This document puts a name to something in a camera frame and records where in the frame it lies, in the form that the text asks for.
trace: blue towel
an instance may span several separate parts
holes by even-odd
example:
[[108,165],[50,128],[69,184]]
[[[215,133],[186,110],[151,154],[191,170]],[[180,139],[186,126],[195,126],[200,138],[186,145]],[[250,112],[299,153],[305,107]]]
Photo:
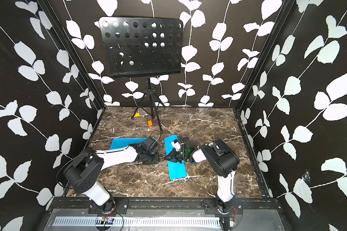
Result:
[[[174,148],[171,145],[171,142],[174,140],[178,140],[177,135],[172,135],[167,138],[165,138],[165,146],[166,146],[166,155],[168,155],[172,149]],[[172,163],[170,161],[167,161],[168,163],[168,172],[170,173],[170,179],[177,179],[186,177],[188,174],[186,173],[185,165],[180,163]]]

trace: wallpaper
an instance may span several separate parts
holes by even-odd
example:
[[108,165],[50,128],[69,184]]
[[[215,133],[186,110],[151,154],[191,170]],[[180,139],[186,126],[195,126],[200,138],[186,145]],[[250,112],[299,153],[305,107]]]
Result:
[[229,107],[240,98],[282,6],[282,0],[51,0],[50,3],[107,106],[136,106],[147,89],[147,79],[110,77],[99,28],[101,17],[182,20],[182,72],[152,76],[153,87],[165,106]]
[[0,1],[0,230],[34,230],[102,109],[33,1]]
[[296,1],[241,118],[293,230],[347,230],[347,0]]

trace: gray surface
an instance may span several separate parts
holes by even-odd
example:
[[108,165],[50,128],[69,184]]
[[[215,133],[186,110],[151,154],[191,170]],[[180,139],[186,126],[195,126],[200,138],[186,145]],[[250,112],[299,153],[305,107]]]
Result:
[[[82,226],[52,226],[55,217],[59,216],[75,216],[75,217],[95,217],[94,214],[87,214],[87,210],[82,209],[55,209],[46,225],[44,231],[94,231],[96,227]],[[138,217],[138,218],[157,218],[157,217],[213,217],[213,215],[205,215],[203,210],[161,210],[161,209],[129,209],[123,217]],[[244,210],[243,218],[240,224],[234,231],[284,231],[282,222],[276,210]],[[238,215],[236,222],[239,222],[241,215]],[[119,231],[120,226],[111,227],[108,231]],[[210,231],[220,230],[219,228],[204,228],[204,227],[124,227],[123,231]]]

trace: cable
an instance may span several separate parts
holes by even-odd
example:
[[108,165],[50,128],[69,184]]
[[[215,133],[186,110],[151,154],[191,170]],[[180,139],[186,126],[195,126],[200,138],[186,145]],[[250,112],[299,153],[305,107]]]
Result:
[[71,161],[73,161],[73,160],[76,159],[77,157],[82,156],[82,155],[85,155],[85,154],[95,154],[95,153],[94,153],[94,152],[86,152],[86,153],[80,154],[80,155],[76,156],[75,158],[71,159],[70,161],[68,161],[66,164],[64,164],[64,165],[58,170],[58,172],[56,173],[56,181],[57,181],[57,184],[59,184],[60,186],[62,186],[62,187],[65,188],[65,189],[73,189],[73,188],[65,187],[65,186],[63,186],[63,185],[59,182],[58,176],[59,176],[60,170],[62,170],[62,168],[64,168],[67,164],[69,164]]

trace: black music stand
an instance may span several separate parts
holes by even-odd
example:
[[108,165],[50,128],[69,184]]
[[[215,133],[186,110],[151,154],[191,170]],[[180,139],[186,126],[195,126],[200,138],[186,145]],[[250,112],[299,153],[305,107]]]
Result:
[[[181,72],[183,22],[167,18],[101,17],[99,26],[111,77],[148,77],[148,89],[144,91],[131,119],[142,108],[152,119],[157,116],[162,134],[154,97],[165,105],[151,87],[150,76]],[[141,106],[147,95],[150,113]]]

